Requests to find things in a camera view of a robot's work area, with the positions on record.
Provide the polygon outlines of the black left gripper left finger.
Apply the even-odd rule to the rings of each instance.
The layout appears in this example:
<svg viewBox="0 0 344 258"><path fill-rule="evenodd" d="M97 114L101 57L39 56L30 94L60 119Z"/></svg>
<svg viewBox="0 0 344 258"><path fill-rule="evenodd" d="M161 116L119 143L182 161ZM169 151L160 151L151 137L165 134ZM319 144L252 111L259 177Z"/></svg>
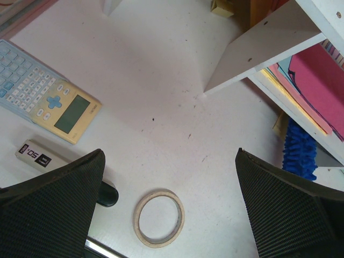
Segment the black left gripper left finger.
<svg viewBox="0 0 344 258"><path fill-rule="evenodd" d="M82 257L104 168L97 149L1 189L1 257Z"/></svg>

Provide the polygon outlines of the blue microfiber duster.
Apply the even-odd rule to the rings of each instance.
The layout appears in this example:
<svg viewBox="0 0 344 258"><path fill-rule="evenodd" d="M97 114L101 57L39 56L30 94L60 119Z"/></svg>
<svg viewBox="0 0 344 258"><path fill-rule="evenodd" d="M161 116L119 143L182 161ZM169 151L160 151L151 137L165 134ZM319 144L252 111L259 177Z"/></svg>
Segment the blue microfiber duster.
<svg viewBox="0 0 344 258"><path fill-rule="evenodd" d="M293 119L289 118L284 142L282 169L305 178L317 179L314 171L316 165L316 141Z"/></svg>

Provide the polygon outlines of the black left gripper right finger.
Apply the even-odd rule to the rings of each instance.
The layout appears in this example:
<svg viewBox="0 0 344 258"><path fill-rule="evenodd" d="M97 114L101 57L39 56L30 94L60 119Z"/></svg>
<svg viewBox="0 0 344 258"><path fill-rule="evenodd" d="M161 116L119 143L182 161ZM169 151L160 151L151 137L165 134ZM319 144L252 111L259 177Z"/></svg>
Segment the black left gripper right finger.
<svg viewBox="0 0 344 258"><path fill-rule="evenodd" d="M343 192L239 148L236 173L259 257L343 257Z"/></svg>

